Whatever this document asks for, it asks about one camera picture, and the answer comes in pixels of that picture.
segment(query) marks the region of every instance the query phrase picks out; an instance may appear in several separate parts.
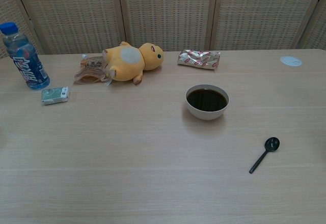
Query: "snack packet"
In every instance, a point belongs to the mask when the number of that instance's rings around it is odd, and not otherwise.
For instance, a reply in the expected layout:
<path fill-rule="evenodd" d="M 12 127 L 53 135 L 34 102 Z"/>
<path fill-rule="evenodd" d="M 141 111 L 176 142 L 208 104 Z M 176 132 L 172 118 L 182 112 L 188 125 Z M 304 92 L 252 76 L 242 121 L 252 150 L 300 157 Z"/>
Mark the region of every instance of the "snack packet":
<path fill-rule="evenodd" d="M 106 62 L 103 57 L 90 57 L 82 55 L 83 60 L 80 62 L 80 70 L 75 74 L 74 80 L 76 83 L 88 84 L 95 83 L 99 80 L 107 81 L 106 77 Z"/>
<path fill-rule="evenodd" d="M 217 51 L 195 51 L 185 49 L 179 54 L 178 65 L 189 65 L 197 68 L 214 70 L 220 61 L 220 52 Z"/>

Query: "dark liquid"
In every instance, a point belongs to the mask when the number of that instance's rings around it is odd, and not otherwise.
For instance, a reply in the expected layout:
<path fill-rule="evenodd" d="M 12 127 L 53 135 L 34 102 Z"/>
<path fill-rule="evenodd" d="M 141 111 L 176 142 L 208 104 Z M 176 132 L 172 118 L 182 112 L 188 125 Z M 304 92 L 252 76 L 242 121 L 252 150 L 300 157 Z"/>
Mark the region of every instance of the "dark liquid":
<path fill-rule="evenodd" d="M 203 111 L 217 111 L 227 105 L 225 97 L 211 89 L 198 89 L 187 96 L 187 101 L 193 107 Z"/>

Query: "water bottle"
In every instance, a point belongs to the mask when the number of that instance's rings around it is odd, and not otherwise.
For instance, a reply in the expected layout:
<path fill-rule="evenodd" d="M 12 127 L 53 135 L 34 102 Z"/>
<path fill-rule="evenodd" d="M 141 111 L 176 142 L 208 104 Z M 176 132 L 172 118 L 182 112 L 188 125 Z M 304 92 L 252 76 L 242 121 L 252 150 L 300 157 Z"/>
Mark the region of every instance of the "water bottle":
<path fill-rule="evenodd" d="M 19 32 L 13 22 L 0 24 L 0 30 L 4 34 L 3 41 L 7 52 L 14 60 L 14 64 L 25 79 L 27 86 L 34 90 L 48 86 L 50 78 L 43 69 L 35 47 L 24 33 Z"/>

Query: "blue bottle cap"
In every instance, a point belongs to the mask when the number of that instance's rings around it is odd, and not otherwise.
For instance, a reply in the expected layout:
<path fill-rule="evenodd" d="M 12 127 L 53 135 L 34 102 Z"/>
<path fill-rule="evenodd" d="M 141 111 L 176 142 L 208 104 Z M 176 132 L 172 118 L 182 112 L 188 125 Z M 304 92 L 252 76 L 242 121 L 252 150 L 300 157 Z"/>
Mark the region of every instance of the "blue bottle cap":
<path fill-rule="evenodd" d="M 5 35 L 10 35 L 18 32 L 18 28 L 14 22 L 5 22 L 0 24 L 0 30 Z"/>

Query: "plush toy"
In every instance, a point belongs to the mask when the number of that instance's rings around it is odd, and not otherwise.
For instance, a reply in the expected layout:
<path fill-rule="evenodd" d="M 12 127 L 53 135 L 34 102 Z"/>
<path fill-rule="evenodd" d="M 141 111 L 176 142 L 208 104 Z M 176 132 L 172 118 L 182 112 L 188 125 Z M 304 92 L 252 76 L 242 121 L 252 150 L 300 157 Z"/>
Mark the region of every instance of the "plush toy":
<path fill-rule="evenodd" d="M 113 80 L 133 80 L 135 85 L 143 79 L 143 70 L 153 70 L 161 65 L 164 54 L 159 46 L 145 43 L 135 48 L 127 42 L 105 49 L 103 58 L 107 62 L 106 75 Z"/>

